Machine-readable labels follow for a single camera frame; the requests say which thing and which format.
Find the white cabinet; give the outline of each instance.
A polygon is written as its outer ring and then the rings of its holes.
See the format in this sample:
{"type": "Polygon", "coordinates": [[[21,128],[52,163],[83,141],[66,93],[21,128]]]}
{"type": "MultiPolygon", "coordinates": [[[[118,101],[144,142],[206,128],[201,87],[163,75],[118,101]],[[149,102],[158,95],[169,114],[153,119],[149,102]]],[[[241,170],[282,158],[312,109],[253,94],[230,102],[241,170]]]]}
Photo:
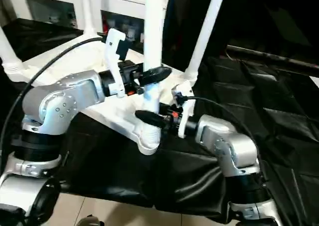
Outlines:
{"type": "MultiPolygon", "coordinates": [[[[18,18],[74,26],[79,29],[84,28],[81,0],[11,0],[11,2],[18,18]]],[[[167,2],[168,0],[163,0],[163,14],[167,2]]],[[[91,5],[94,26],[98,32],[103,32],[102,13],[104,15],[115,13],[118,15],[117,18],[120,15],[125,15],[144,19],[145,0],[91,0],[91,5]]]]}

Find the black plastic sheet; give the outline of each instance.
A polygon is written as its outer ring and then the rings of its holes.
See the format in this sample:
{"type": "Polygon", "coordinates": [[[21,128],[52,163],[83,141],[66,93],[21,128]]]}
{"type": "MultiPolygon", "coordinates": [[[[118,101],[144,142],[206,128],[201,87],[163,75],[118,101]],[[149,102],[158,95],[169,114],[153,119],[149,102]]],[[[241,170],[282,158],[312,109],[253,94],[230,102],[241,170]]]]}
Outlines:
{"type": "MultiPolygon", "coordinates": [[[[23,60],[81,34],[27,20],[15,21],[4,30],[23,60]]],[[[1,82],[9,106],[17,90],[4,73],[1,82]]],[[[285,225],[319,224],[319,89],[311,79],[271,66],[208,57],[200,67],[194,93],[223,104],[252,131],[285,225]]],[[[205,102],[196,103],[195,113],[233,120],[205,102]]],[[[19,121],[11,126],[18,128],[19,121]]],[[[65,164],[58,176],[65,192],[230,221],[218,162],[193,139],[165,136],[156,154],[145,156],[134,142],[80,113],[61,153],[65,164]]]]}

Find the white pole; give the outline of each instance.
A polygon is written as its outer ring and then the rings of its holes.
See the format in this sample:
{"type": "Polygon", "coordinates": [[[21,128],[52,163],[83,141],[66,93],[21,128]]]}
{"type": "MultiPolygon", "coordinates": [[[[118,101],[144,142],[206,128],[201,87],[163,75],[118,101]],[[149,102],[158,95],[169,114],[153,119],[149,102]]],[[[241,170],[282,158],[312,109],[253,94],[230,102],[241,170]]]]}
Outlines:
{"type": "MultiPolygon", "coordinates": [[[[161,66],[163,0],[146,0],[144,25],[144,71],[161,66]]],[[[160,87],[152,84],[145,87],[143,109],[159,112],[160,87]]],[[[145,155],[156,152],[160,144],[160,129],[141,122],[139,150],[145,155]]]]}
{"type": "Polygon", "coordinates": [[[84,17],[84,34],[96,35],[92,21],[91,1],[82,0],[83,17],[84,17]]]}
{"type": "Polygon", "coordinates": [[[218,12],[222,2],[223,0],[210,1],[207,14],[203,26],[201,28],[193,55],[189,62],[188,68],[185,70],[184,77],[191,82],[192,86],[194,86],[197,80],[198,68],[203,58],[205,49],[207,47],[211,32],[214,28],[215,21],[217,19],[218,12]]]}
{"type": "Polygon", "coordinates": [[[8,39],[6,38],[3,29],[0,27],[0,57],[2,58],[2,66],[5,73],[17,74],[23,70],[22,61],[16,56],[8,39]]]}

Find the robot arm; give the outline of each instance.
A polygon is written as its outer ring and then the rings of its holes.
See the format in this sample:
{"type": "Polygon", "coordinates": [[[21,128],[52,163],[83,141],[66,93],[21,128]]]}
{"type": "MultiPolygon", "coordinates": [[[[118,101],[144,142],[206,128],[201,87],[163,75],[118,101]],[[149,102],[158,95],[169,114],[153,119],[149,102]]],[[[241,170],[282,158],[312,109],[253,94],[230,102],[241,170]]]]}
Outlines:
{"type": "Polygon", "coordinates": [[[242,225],[249,222],[255,226],[283,226],[275,202],[263,182],[254,141],[238,133],[223,119],[209,115],[196,119],[192,114],[195,100],[183,100],[192,95],[190,84],[176,86],[172,93],[175,105],[160,111],[165,117],[147,111],[136,111],[136,116],[146,123],[168,128],[181,138],[185,135],[194,137],[196,143],[217,157],[226,178],[230,209],[242,225]]]}
{"type": "Polygon", "coordinates": [[[171,73],[168,67],[143,72],[143,64],[130,61],[118,66],[115,51],[122,39],[109,36],[106,60],[110,70],[70,74],[52,85],[35,87],[24,97],[22,135],[14,141],[15,151],[0,176],[0,225],[15,226],[27,219],[28,225],[35,226],[51,217],[60,193],[54,173],[61,162],[63,136],[81,110],[111,95],[142,94],[143,86],[171,73]]]}

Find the floor tile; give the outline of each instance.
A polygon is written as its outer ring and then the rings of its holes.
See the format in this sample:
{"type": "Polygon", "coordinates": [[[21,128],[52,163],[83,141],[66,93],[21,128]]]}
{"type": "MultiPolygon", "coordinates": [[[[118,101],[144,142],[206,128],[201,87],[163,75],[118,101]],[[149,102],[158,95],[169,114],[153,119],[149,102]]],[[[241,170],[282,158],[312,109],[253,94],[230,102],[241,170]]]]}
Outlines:
{"type": "Polygon", "coordinates": [[[73,226],[80,212],[84,197],[60,194],[53,215],[44,226],[73,226]]]}
{"type": "MultiPolygon", "coordinates": [[[[235,226],[238,221],[233,220],[228,226],[235,226]]],[[[203,216],[194,216],[194,215],[183,215],[182,216],[182,226],[225,226],[219,223],[216,223],[203,216]]]]}
{"type": "Polygon", "coordinates": [[[94,215],[106,226],[180,226],[180,214],[113,201],[85,198],[77,222],[94,215]]]}

